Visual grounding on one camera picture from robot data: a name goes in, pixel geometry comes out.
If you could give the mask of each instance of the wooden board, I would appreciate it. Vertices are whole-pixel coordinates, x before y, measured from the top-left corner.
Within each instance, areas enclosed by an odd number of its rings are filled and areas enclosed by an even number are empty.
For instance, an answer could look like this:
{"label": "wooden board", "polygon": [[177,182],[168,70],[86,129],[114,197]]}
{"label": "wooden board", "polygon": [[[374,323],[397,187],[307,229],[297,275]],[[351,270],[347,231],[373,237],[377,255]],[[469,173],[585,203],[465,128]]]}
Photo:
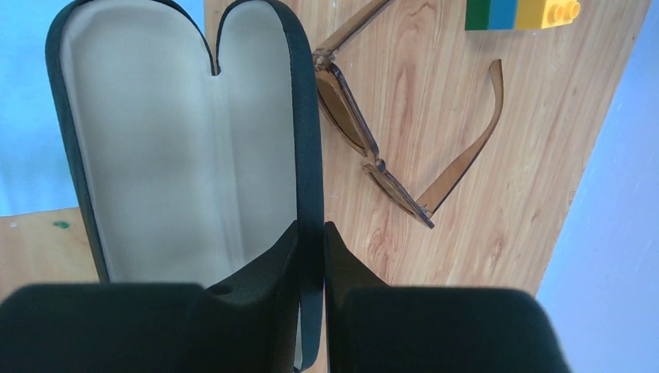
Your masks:
{"label": "wooden board", "polygon": [[98,279],[77,208],[0,218],[0,301],[25,284]]}
{"label": "wooden board", "polygon": [[[229,2],[205,2],[210,45]],[[367,0],[286,2],[314,48]],[[486,70],[503,59],[499,127],[434,230],[394,206],[322,119],[326,218],[390,284],[537,291],[650,0],[581,3],[571,26],[467,33],[465,2],[399,0],[340,53],[381,157],[415,197],[487,125]],[[21,284],[95,276],[76,210],[0,219],[0,299]],[[324,350],[312,371],[325,371]]]}

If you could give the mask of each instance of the sunglasses temple arm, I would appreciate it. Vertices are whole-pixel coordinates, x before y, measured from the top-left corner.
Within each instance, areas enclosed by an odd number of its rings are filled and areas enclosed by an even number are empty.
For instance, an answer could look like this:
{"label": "sunglasses temple arm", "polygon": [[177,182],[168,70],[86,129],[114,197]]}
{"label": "sunglasses temple arm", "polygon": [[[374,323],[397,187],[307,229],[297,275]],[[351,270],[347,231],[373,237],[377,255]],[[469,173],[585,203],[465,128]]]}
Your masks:
{"label": "sunglasses temple arm", "polygon": [[504,108],[504,78],[501,60],[494,61],[490,66],[490,78],[494,87],[494,115],[478,139],[459,155],[417,200],[419,206],[426,209],[426,216],[429,218],[444,203],[460,179],[467,173],[499,123],[501,111]]}
{"label": "sunglasses temple arm", "polygon": [[394,0],[371,0],[316,49],[315,53],[331,55],[340,51],[353,37],[359,34]]}

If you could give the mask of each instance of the sunglasses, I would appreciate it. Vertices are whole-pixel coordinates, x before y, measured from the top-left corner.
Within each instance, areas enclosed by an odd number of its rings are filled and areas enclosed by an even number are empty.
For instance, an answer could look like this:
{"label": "sunglasses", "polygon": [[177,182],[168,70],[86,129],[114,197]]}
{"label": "sunglasses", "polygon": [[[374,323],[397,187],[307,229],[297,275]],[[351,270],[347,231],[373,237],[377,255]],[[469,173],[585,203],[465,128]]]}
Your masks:
{"label": "sunglasses", "polygon": [[504,78],[501,60],[495,60],[490,65],[490,79],[494,87],[494,114],[490,123],[478,139],[441,173],[421,194],[421,197],[414,200],[403,185],[387,170],[384,159],[379,157],[378,143],[371,130],[368,129],[366,120],[350,92],[343,73],[333,63],[336,53],[393,1],[373,0],[369,2],[313,52],[318,99],[320,107],[333,127],[341,133],[343,139],[355,151],[368,160],[368,164],[363,169],[375,184],[407,214],[412,215],[428,228],[433,228],[434,224],[431,221],[433,214],[469,170],[499,122],[504,106]]}

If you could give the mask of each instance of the yellow lego brick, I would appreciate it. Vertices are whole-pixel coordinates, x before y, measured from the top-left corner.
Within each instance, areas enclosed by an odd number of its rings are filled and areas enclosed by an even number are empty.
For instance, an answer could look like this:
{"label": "yellow lego brick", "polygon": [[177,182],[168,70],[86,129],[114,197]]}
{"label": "yellow lego brick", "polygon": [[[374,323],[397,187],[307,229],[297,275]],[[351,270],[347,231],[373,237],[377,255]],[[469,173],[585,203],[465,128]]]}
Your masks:
{"label": "yellow lego brick", "polygon": [[581,4],[574,0],[519,0],[515,29],[546,29],[572,23]]}

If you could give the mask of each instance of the green paint spot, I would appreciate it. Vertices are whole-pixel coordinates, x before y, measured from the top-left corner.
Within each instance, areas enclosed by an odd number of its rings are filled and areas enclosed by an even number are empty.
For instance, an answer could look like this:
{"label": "green paint spot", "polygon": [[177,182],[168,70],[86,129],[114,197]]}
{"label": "green paint spot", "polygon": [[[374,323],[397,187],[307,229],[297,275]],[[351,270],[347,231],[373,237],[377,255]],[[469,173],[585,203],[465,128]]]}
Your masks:
{"label": "green paint spot", "polygon": [[70,227],[69,223],[67,223],[66,221],[63,221],[63,220],[58,220],[55,223],[53,223],[53,225],[58,227],[58,228],[62,228],[62,229],[66,229],[66,228]]}

